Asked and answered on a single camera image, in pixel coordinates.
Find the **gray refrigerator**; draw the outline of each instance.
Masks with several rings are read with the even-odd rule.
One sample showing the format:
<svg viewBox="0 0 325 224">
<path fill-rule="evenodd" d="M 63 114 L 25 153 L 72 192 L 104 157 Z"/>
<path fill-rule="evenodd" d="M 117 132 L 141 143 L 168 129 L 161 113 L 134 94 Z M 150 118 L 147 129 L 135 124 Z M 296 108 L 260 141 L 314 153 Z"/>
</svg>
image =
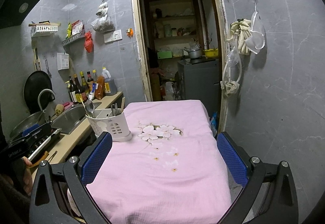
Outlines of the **gray refrigerator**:
<svg viewBox="0 0 325 224">
<path fill-rule="evenodd" d="M 220 89 L 219 62 L 216 59 L 178 61 L 179 92 L 182 100 L 201 100 L 209 117 L 218 108 Z"/>
</svg>

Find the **dish rack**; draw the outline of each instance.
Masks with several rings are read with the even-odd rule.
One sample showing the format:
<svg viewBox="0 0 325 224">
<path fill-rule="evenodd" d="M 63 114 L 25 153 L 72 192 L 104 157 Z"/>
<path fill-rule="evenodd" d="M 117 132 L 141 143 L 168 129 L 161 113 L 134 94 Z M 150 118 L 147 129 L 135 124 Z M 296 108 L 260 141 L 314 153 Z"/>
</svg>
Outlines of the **dish rack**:
<svg viewBox="0 0 325 224">
<path fill-rule="evenodd" d="M 31 37 L 48 36 L 56 33 L 59 30 L 57 25 L 37 25 L 30 30 Z"/>
</svg>

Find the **person's hand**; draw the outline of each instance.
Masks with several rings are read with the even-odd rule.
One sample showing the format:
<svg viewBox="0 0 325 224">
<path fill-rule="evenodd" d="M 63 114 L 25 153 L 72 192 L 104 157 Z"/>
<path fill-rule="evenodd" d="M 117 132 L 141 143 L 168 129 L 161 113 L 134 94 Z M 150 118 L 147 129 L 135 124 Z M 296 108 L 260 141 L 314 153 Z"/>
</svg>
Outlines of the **person's hand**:
<svg viewBox="0 0 325 224">
<path fill-rule="evenodd" d="M 31 177 L 31 173 L 30 173 L 30 169 L 29 167 L 32 166 L 32 163 L 30 162 L 30 160 L 28 160 L 27 157 L 23 157 L 22 158 L 25 162 L 25 165 L 27 165 L 27 167 L 25 167 L 25 172 L 24 172 L 24 176 L 23 176 L 23 181 L 24 181 L 24 190 L 26 192 L 27 195 L 30 196 L 31 194 L 31 190 L 33 188 L 33 178 Z M 2 175 L 4 179 L 6 179 L 12 186 L 14 185 L 14 182 L 12 181 L 12 179 L 7 176 L 7 175 Z"/>
</svg>

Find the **wall switch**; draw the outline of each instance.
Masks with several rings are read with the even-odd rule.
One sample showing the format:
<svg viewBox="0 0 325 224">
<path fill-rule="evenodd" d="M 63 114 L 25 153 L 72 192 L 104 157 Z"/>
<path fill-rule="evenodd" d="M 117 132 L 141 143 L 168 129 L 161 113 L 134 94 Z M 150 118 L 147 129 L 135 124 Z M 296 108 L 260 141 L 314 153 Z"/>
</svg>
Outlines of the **wall switch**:
<svg viewBox="0 0 325 224">
<path fill-rule="evenodd" d="M 113 32 L 108 32 L 108 33 L 104 34 L 104 43 L 109 43 L 109 42 L 114 41 L 113 35 L 114 35 Z"/>
<path fill-rule="evenodd" d="M 122 39 L 122 31 L 116 30 L 113 32 L 113 41 L 121 40 Z"/>
</svg>

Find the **flower pattern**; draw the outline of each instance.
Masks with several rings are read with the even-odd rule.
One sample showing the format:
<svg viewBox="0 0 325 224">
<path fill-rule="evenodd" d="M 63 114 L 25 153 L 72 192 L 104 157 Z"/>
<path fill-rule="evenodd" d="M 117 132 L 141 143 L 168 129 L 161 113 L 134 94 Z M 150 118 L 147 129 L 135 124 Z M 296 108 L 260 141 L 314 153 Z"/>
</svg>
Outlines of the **flower pattern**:
<svg viewBox="0 0 325 224">
<path fill-rule="evenodd" d="M 138 136 L 141 137 L 142 140 L 148 141 L 152 145 L 159 142 L 159 140 L 168 140 L 171 136 L 181 135 L 181 131 L 175 129 L 174 126 L 167 125 L 148 125 L 145 126 Z"/>
</svg>

